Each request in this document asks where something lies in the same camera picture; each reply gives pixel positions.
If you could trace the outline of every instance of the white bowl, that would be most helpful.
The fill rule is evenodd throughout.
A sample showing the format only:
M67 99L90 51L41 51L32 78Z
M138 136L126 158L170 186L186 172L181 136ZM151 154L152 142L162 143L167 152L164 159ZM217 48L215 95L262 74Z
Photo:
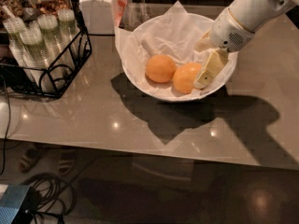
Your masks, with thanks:
M207 17L197 14L190 14L190 16L193 18L195 24L204 32L210 29L213 24L213 20ZM159 18L160 17L156 17L141 24L131 33L130 37L134 36L135 33L140 33L140 31L145 33ZM206 88L202 90L193 89L190 94L182 94L174 89L171 82L158 84L148 80L145 77L145 64L137 62L140 60L137 57L136 50L132 49L131 46L125 46L123 52L130 52L130 59L122 61L124 73L129 80L144 93L167 102L199 100L220 89L233 74L237 63L238 53L234 52L229 54L229 62Z

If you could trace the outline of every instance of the white container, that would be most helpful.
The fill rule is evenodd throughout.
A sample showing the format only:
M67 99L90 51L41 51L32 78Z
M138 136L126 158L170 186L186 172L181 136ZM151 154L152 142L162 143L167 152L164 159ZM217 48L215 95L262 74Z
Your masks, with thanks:
M89 34L114 35L115 0L79 0L79 7Z

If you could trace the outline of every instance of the floor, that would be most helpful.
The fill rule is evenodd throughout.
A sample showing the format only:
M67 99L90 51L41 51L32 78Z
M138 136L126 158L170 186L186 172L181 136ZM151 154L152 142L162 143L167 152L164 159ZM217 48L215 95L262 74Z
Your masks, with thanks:
M64 213L64 223L299 223L297 171L81 148L74 169L59 176L65 149L47 146L23 174L20 159L29 146L7 143L0 184L31 185L44 197L45 187L58 187L40 211Z

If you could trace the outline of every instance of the black wire rack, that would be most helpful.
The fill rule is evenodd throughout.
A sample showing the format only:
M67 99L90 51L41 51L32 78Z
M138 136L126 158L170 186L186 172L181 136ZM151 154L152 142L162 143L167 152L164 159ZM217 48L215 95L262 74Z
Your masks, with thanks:
M18 65L14 58L0 59L0 74L6 79L7 85L17 93L33 94L51 98L61 98L77 73L92 54L92 43L86 28L81 29L63 51L54 59L49 67L25 67ZM62 63L66 53L70 53L70 63ZM53 74L56 69L64 69L61 77ZM28 77L28 72L38 72L40 77L33 81ZM47 80L47 90L43 82Z

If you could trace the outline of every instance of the sandal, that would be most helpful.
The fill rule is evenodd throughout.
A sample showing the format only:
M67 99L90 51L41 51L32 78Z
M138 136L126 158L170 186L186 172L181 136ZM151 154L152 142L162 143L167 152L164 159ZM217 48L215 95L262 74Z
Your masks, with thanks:
M20 171L22 173L27 173L28 171L30 171L34 166L36 166L44 153L45 149L42 145L31 144L30 147L21 156Z
M68 175L74 168L77 159L77 152L74 149L64 150L58 163L58 174Z

